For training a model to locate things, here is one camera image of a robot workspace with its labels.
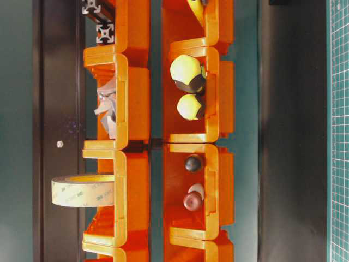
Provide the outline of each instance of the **black ball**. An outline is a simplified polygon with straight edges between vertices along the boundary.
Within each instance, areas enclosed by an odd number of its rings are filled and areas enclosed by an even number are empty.
[[[185,168],[189,172],[198,172],[202,168],[202,159],[196,154],[192,154],[185,161]]]

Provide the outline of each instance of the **metal screw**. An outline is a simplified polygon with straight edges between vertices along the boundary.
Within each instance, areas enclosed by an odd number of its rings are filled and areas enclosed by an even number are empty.
[[[63,141],[57,141],[57,147],[62,148],[64,146]]]

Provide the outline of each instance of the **orange storage bin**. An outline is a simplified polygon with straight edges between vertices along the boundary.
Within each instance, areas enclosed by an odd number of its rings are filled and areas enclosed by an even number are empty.
[[[101,207],[83,234],[83,247],[123,246],[128,236],[149,228],[149,162],[146,151],[96,150],[85,144],[83,158],[103,159],[98,172],[114,174],[114,206]]]
[[[150,47],[150,0],[107,0],[115,8],[115,50],[130,65],[147,67]]]
[[[187,0],[163,0],[163,48],[167,53],[202,46],[215,46],[227,54],[234,41],[233,0],[209,0],[204,9],[204,27]]]
[[[198,172],[185,169],[186,158],[199,154],[205,162]],[[167,144],[163,148],[164,223],[170,236],[214,240],[222,225],[234,222],[233,154],[211,144]],[[188,211],[183,198],[190,186],[204,186],[203,206]]]
[[[170,66],[178,56],[197,58],[207,71],[204,118],[184,119],[177,111],[181,96],[187,94],[176,87]],[[199,47],[170,52],[163,71],[163,138],[171,143],[213,143],[234,132],[234,64],[221,61],[213,47]]]
[[[234,245],[226,231],[221,230],[214,241],[166,237],[165,262],[234,262]]]
[[[84,244],[83,250],[96,253],[98,259],[86,259],[85,262],[128,262],[149,261],[148,232],[141,231],[128,237],[122,247],[106,247],[96,244]]]
[[[116,53],[114,45],[84,50],[85,67],[97,80],[98,87],[116,77],[116,139],[110,140],[98,117],[98,141],[87,141],[90,148],[127,147],[129,140],[148,143],[150,137],[149,70],[131,67],[126,56]]]

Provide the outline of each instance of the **roll of tape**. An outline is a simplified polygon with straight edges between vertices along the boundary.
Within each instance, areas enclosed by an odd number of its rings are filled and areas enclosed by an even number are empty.
[[[114,175],[64,176],[52,179],[52,203],[59,206],[114,205]]]

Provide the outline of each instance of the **cutting mat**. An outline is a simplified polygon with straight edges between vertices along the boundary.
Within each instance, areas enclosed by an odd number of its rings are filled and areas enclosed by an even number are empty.
[[[330,0],[330,260],[349,261],[349,0]]]

